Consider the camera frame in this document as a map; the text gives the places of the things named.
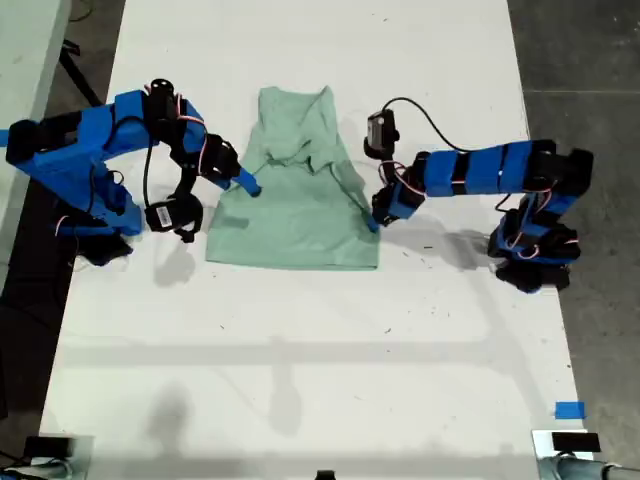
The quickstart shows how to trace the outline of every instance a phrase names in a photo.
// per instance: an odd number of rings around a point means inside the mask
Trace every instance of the mint green t-shirt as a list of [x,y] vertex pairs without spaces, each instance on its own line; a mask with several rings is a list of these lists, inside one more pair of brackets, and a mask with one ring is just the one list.
[[337,130],[333,93],[260,91],[259,119],[242,166],[257,198],[222,194],[209,230],[209,261],[259,267],[366,270],[378,266],[379,234],[367,227],[363,181]]

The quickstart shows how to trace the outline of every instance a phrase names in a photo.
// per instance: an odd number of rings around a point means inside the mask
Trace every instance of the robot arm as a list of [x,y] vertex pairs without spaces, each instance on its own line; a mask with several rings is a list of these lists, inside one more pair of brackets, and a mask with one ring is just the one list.
[[[176,191],[165,201],[150,203],[147,176],[151,150],[169,145],[181,168]],[[233,147],[209,133],[193,105],[156,79],[146,92],[117,95],[109,105],[88,108],[41,122],[22,120],[7,137],[7,161],[43,184],[63,202],[56,234],[85,236],[137,235],[139,208],[114,180],[105,161],[147,148],[143,179],[145,216],[154,231],[173,230],[189,243],[200,228],[203,208],[191,194],[197,177],[226,190],[234,181],[251,196],[260,194],[254,177],[241,168]],[[184,227],[190,223],[190,231]]]
[[517,209],[500,210],[505,215],[491,234],[488,255],[507,259],[496,275],[528,293],[545,284],[560,289],[569,284],[567,266],[580,256],[580,248],[575,230],[559,219],[589,188],[590,152],[563,156],[552,141],[524,141],[473,151],[419,152],[405,168],[393,160],[399,138],[392,110],[369,117],[364,149],[381,161],[385,183],[372,200],[377,224],[410,218],[427,196],[525,193]]

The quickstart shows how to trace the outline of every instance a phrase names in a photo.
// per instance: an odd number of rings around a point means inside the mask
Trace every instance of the gray floor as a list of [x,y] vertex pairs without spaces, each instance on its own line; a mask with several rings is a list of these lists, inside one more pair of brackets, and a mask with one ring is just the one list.
[[[84,6],[76,2],[77,13]],[[104,97],[124,0],[70,24],[79,67]],[[567,215],[583,257],[561,295],[579,395],[609,461],[640,466],[640,2],[509,0],[531,135],[596,154],[591,190]],[[48,113],[86,103],[58,71]]]

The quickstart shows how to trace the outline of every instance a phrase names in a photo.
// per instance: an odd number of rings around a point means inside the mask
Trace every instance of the black cable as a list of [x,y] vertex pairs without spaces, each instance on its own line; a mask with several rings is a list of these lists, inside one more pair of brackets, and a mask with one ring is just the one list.
[[116,183],[116,185],[122,185],[124,183],[124,173],[122,173],[120,170],[109,170],[111,173],[119,173],[120,174],[120,181],[118,183]]
[[[140,123],[143,127],[145,127],[145,130],[147,128],[147,126],[144,123],[144,120],[142,120],[140,117],[136,117],[135,115],[128,115],[126,117],[121,118],[120,120],[118,120],[115,125],[113,125],[113,127],[111,128],[111,132],[109,133],[109,138],[107,138],[107,141],[104,142],[104,145],[102,145],[102,149],[103,150],[107,150],[110,146],[111,143],[113,143],[113,140],[116,138],[116,133],[118,133],[118,130],[120,129],[120,127],[122,125],[124,125],[127,122],[132,122],[132,121],[136,121],[138,123]],[[149,149],[151,149],[153,147],[153,137],[151,137],[151,135],[149,135]],[[147,161],[149,160],[149,158],[151,157],[151,152],[149,151],[147,153]],[[87,213],[91,214],[91,209],[93,208],[93,197],[95,195],[95,183],[93,180],[93,171],[95,169],[95,165],[91,165],[91,170],[89,171],[89,187],[90,187],[90,199],[89,199],[89,208],[87,208]],[[122,174],[122,172],[118,171],[118,170],[114,170],[116,172],[118,172],[120,175],[122,175],[122,180],[120,181],[120,183],[118,185],[120,185],[123,181],[124,181],[124,175]]]
[[18,458],[18,457],[14,456],[14,455],[11,455],[10,453],[3,452],[2,450],[0,450],[0,455],[2,455],[3,457],[8,458],[9,460],[13,460],[15,463],[22,463],[24,461],[22,458]]
[[[449,141],[449,139],[447,137],[445,137],[444,134],[440,131],[440,129],[436,126],[436,124],[433,122],[433,120],[431,119],[431,117],[429,116],[427,111],[424,109],[424,107],[422,107],[422,105],[420,105],[418,102],[416,102],[415,100],[413,100],[413,99],[411,99],[409,97],[395,97],[395,98],[392,98],[391,100],[389,100],[387,103],[384,104],[384,106],[382,107],[382,110],[386,110],[387,107],[389,107],[389,105],[391,105],[393,102],[397,102],[397,101],[409,102],[411,105],[413,105],[418,110],[420,110],[422,112],[422,114],[426,117],[426,119],[429,121],[429,123],[431,124],[433,129],[436,131],[438,136],[444,141],[444,143],[449,145],[451,148],[453,148],[454,150],[458,150],[459,152],[462,152],[462,153],[471,153],[471,152],[473,152],[473,150],[468,150],[466,148],[458,147],[457,145],[454,145],[453,143],[451,143]],[[496,204],[496,206],[494,207],[496,212],[502,212],[502,213],[507,213],[508,212],[508,210],[504,210],[503,208],[500,208],[500,207],[510,197],[511,197],[511,194],[508,193],[507,195],[505,195],[505,197],[502,200],[500,200],[500,202],[498,202]]]
[[144,205],[149,207],[149,195],[147,193],[147,182],[149,180],[149,164],[151,163],[151,151],[153,150],[153,137],[149,135],[149,147],[147,148],[147,158],[144,162],[144,173],[142,174],[142,197]]
[[93,197],[96,190],[96,184],[93,181],[93,171],[96,169],[96,166],[92,163],[91,168],[89,169],[89,206],[87,207],[87,213],[91,215],[91,209],[93,208]]
[[[40,317],[38,317],[37,315],[34,315],[33,313],[25,310],[22,307],[18,307],[18,306],[15,306],[15,305],[10,305],[9,303],[7,303],[6,299],[0,299],[0,309],[3,309],[3,308],[6,308],[8,310],[13,310],[14,312],[18,312],[18,313],[24,315],[25,317],[29,318],[29,320],[33,321],[34,323],[37,323],[38,325],[40,325],[43,328],[46,328],[47,330],[49,330],[49,332],[57,333],[51,326],[49,326]],[[0,452],[0,455],[2,455],[4,457],[7,456],[3,452]]]
[[420,110],[422,112],[422,114],[426,117],[426,119],[429,121],[429,123],[431,124],[433,129],[436,131],[438,136],[444,141],[444,143],[449,145],[451,148],[453,148],[454,150],[458,150],[459,152],[463,152],[463,153],[470,153],[470,152],[473,151],[473,150],[468,150],[466,148],[458,147],[458,146],[454,145],[453,143],[451,143],[449,141],[449,139],[447,137],[445,137],[444,134],[440,131],[440,129],[436,126],[436,124],[433,122],[433,120],[431,120],[431,117],[429,116],[427,111],[422,107],[422,105],[420,105],[418,102],[416,102],[415,100],[412,100],[409,97],[395,97],[395,98],[392,98],[391,100],[389,100],[387,103],[384,104],[384,107],[382,107],[382,110],[386,110],[387,107],[389,105],[391,105],[393,102],[397,102],[397,101],[400,101],[400,100],[402,100],[403,102],[409,102],[411,105],[413,105],[418,110]]
[[136,117],[135,115],[127,115],[126,117],[122,117],[111,128],[111,133],[109,133],[109,138],[107,138],[107,141],[104,142],[102,149],[107,150],[111,146],[111,142],[113,142],[114,138],[116,137],[116,133],[118,133],[118,130],[120,129],[120,127],[125,123],[131,122],[131,121],[136,121],[140,123],[146,130],[147,126],[145,125],[144,120],[142,120],[140,117]]
[[69,19],[69,23],[78,23],[78,22],[81,22],[83,20],[86,20],[93,13],[93,2],[92,1],[90,1],[90,0],[78,0],[78,1],[80,3],[82,3],[85,7],[87,7],[87,11],[84,12],[82,15],[77,16],[76,18],[70,18]]
[[500,200],[496,206],[494,207],[496,212],[502,212],[502,213],[507,213],[509,210],[505,210],[504,208],[500,208],[504,202],[506,202],[507,200],[509,200],[509,198],[511,197],[510,193],[507,193],[504,198],[502,200]]

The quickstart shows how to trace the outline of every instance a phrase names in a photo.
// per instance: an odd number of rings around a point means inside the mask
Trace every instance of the table surface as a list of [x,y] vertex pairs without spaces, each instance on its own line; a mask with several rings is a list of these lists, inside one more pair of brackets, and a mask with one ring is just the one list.
[[[109,98],[155,77],[239,151],[261,87],[330,85],[367,196],[366,118],[393,96],[462,146],[527,138],[506,0],[127,2]],[[443,147],[395,111],[398,160]],[[109,163],[140,203],[144,156]],[[167,157],[153,200],[179,177]],[[496,197],[427,200],[375,272],[292,272],[205,262],[220,192],[195,193],[196,243],[145,232],[127,260],[76,264],[42,431],[92,436],[90,478],[533,479],[531,430],[581,428],[553,418],[576,399],[557,293],[518,292],[479,252]]]
[[[0,129],[42,119],[71,9],[70,0],[0,0]],[[0,147],[0,293],[28,178]]]

